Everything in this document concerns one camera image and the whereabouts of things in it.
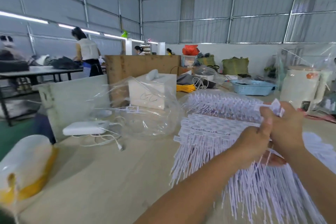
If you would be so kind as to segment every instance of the bundle of yellow string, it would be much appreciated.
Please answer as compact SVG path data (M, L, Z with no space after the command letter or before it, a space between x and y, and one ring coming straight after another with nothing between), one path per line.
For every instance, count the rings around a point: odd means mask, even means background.
M195 90L196 90L196 87L194 84L191 84L191 85L176 84L176 91L183 91L183 92L191 93Z

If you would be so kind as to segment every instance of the white sleeveless top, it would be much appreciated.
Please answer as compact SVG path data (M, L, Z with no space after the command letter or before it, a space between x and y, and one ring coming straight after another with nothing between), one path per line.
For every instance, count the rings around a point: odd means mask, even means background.
M81 47L83 60L99 58L98 47L94 41L87 38L82 38L78 41L78 43Z

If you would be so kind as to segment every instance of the red plastic bag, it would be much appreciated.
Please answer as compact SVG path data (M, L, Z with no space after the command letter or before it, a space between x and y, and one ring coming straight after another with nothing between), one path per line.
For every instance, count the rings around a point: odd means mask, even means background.
M188 56L196 56L199 54L199 49L197 48L198 45L185 45L182 49L182 53Z

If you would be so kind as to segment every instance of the green floor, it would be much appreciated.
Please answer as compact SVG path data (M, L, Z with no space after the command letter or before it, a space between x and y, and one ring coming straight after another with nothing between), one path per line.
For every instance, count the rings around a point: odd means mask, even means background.
M14 122L14 126L9 127L5 121L0 121L0 160L13 148L13 146L23 137L33 134L33 119ZM14 224L14 220L0 211L1 224Z

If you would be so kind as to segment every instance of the tube light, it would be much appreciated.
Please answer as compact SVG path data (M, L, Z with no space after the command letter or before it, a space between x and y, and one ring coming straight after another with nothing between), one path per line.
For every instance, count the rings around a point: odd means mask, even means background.
M64 25L64 24L59 24L60 27L62 28L69 28L69 29L74 29L75 27L73 26L68 26L68 25Z
M86 33L91 33L91 34L96 34L96 35L100 35L99 32L97 31L92 31L92 30L88 30L88 29L81 29L83 32L86 32Z
M43 23L43 24L48 24L49 23L49 22L44 21L44 20L39 20L39 19L35 19L35 18L30 18L30 17L26 17L26 16L22 16L22 15L11 14L11 13L1 12L1 11L0 11L0 15L7 16L7 17L12 17L12 18L17 18L17 19L22 19L22 20L26 20L26 21L39 22L39 23Z
M144 43L144 41L141 41L141 40L136 40L136 39L132 39L132 42L137 42L137 43Z
M104 36L112 37L112 38L117 38L117 39L124 39L124 40L127 39L127 38L125 38L125 37L121 37L121 36L117 36L117 35L109 35L109 34L105 34L105 33L104 33Z

